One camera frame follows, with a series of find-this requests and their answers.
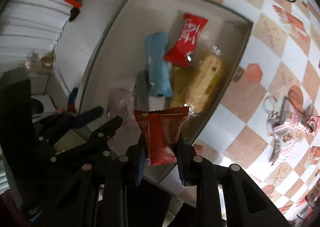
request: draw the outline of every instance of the table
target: table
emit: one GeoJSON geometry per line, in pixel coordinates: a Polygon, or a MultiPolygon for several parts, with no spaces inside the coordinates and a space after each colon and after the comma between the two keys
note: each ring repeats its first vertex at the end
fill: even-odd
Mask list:
{"type": "MultiPolygon", "coordinates": [[[[254,27],[236,75],[194,147],[215,164],[239,164],[284,216],[294,220],[298,203],[320,178],[319,165],[313,162],[320,136],[296,133],[293,159],[272,166],[273,138],[267,134],[263,101],[269,95],[294,93],[301,110],[318,115],[319,7],[314,0],[210,1],[237,11],[254,27]]],[[[145,174],[157,179],[154,172],[147,168],[145,174]]],[[[177,167],[159,185],[195,205],[196,187],[181,185],[177,167]]]]}

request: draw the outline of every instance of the cookie package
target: cookie package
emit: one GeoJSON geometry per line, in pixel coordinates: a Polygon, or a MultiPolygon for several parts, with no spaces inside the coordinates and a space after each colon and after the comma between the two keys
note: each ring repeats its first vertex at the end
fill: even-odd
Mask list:
{"type": "Polygon", "coordinates": [[[188,106],[152,112],[134,111],[146,142],[147,165],[157,166],[176,162],[174,146],[188,113],[188,106]]]}

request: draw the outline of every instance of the red snack wrapper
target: red snack wrapper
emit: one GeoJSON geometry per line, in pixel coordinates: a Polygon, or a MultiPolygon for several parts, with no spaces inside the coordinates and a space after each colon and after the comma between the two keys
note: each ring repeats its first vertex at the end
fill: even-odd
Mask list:
{"type": "Polygon", "coordinates": [[[184,28],[179,40],[164,55],[163,59],[171,62],[173,65],[190,67],[191,58],[198,39],[198,33],[201,32],[207,24],[208,19],[195,16],[189,13],[183,15],[184,28]]]}
{"type": "Polygon", "coordinates": [[[156,166],[176,162],[172,148],[188,114],[188,106],[153,112],[134,111],[146,142],[147,164],[156,166]]]}

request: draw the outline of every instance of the plastic bag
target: plastic bag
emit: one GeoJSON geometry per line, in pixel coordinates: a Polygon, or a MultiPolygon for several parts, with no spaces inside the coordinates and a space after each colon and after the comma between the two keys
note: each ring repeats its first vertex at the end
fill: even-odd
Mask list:
{"type": "Polygon", "coordinates": [[[109,117],[120,116],[123,125],[135,125],[135,78],[122,79],[109,85],[108,111],[109,117]]]}
{"type": "Polygon", "coordinates": [[[272,165],[291,160],[294,146],[295,138],[292,129],[286,129],[275,134],[273,153],[270,157],[272,165]]]}
{"type": "Polygon", "coordinates": [[[33,52],[25,60],[25,67],[31,74],[50,75],[54,71],[56,56],[54,52],[33,52]]]}
{"type": "Polygon", "coordinates": [[[174,67],[171,106],[185,104],[190,107],[192,114],[205,111],[224,74],[223,63],[214,53],[210,49],[203,49],[202,59],[192,69],[174,67]]]}

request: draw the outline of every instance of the white tray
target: white tray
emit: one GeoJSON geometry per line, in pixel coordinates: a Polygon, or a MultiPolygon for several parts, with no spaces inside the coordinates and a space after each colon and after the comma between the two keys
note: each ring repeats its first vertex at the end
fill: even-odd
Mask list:
{"type": "MultiPolygon", "coordinates": [[[[169,34],[168,49],[178,40],[183,28],[182,15],[185,12],[209,19],[200,35],[195,50],[203,46],[218,46],[227,68],[225,83],[215,97],[207,112],[192,119],[182,129],[185,141],[193,143],[220,102],[232,76],[240,62],[250,36],[252,22],[221,5],[207,0],[126,0],[112,21],[107,25],[100,43],[95,49],[91,63],[86,69],[84,88],[79,111],[84,112],[95,106],[108,106],[109,83],[144,71],[147,65],[145,37],[160,31],[169,34]]],[[[90,125],[97,128],[107,120],[106,116],[90,125]]],[[[118,155],[122,155],[128,146],[135,144],[140,129],[121,129],[117,131],[109,146],[118,155]]],[[[159,174],[160,181],[172,169],[165,165],[165,173],[159,174]]]]}

